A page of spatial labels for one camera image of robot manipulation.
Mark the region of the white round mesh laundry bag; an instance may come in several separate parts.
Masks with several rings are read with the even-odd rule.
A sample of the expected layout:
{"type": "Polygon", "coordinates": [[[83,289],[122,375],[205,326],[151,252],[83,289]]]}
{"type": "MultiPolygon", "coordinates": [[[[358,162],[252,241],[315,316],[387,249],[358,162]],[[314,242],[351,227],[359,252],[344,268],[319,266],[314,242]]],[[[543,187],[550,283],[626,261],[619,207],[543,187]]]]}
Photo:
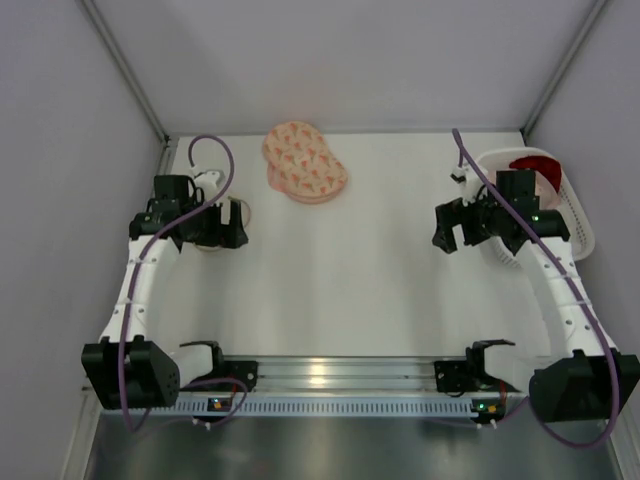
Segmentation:
{"type": "MultiPolygon", "coordinates": [[[[244,223],[244,229],[248,226],[249,221],[251,220],[251,208],[249,207],[249,204],[241,199],[238,199],[242,202],[242,213],[243,213],[243,223],[244,223]]],[[[234,249],[239,249],[241,247],[221,247],[221,246],[197,246],[200,249],[205,249],[205,250],[216,250],[216,249],[230,249],[230,250],[234,250],[234,249]]]]}

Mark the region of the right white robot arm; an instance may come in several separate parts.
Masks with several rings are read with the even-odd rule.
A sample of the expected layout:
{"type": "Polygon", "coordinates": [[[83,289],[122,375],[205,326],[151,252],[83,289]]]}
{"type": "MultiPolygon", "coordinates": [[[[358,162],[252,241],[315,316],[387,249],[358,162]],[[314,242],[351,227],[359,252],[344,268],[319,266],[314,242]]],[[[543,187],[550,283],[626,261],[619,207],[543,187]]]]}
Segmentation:
{"type": "Polygon", "coordinates": [[[575,266],[574,221],[561,184],[535,169],[454,169],[461,195],[435,209],[434,246],[456,251],[491,243],[525,275],[545,325],[550,351],[516,340],[477,340],[467,347],[464,387],[504,384],[528,397],[544,423],[612,420],[639,381],[639,359],[622,354],[601,326],[575,266]]]}

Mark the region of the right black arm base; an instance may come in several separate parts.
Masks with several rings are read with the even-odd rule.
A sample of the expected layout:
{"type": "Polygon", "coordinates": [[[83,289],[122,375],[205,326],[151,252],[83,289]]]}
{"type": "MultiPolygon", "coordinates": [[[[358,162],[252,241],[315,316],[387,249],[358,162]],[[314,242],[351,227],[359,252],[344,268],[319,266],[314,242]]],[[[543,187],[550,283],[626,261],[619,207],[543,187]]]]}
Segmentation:
{"type": "Polygon", "coordinates": [[[495,381],[468,360],[439,360],[433,366],[439,393],[459,397],[495,387],[495,381]]]}

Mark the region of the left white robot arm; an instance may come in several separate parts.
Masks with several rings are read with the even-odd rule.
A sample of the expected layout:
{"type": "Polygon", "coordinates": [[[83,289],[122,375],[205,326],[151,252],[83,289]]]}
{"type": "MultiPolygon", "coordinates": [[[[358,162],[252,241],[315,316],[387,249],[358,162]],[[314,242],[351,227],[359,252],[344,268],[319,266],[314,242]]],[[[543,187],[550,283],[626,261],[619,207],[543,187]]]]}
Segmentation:
{"type": "Polygon", "coordinates": [[[170,407],[191,382],[224,372],[212,340],[161,346],[153,335],[169,277],[187,246],[238,249],[248,242],[242,205],[222,218],[227,183],[220,170],[195,176],[157,175],[144,211],[129,224],[126,271],[99,340],[84,346],[81,364],[107,410],[170,407]]]}

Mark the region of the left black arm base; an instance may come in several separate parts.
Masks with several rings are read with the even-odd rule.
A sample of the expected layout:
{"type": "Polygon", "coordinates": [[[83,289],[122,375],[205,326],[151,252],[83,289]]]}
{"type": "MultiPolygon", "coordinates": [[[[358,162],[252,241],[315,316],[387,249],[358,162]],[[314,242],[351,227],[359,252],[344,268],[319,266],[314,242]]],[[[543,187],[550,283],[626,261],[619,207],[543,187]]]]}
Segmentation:
{"type": "MultiPolygon", "coordinates": [[[[259,364],[256,360],[230,360],[227,358],[215,378],[231,378],[241,381],[252,392],[257,384],[259,364]]],[[[233,383],[221,383],[213,387],[214,392],[242,393],[240,386],[233,383]]]]}

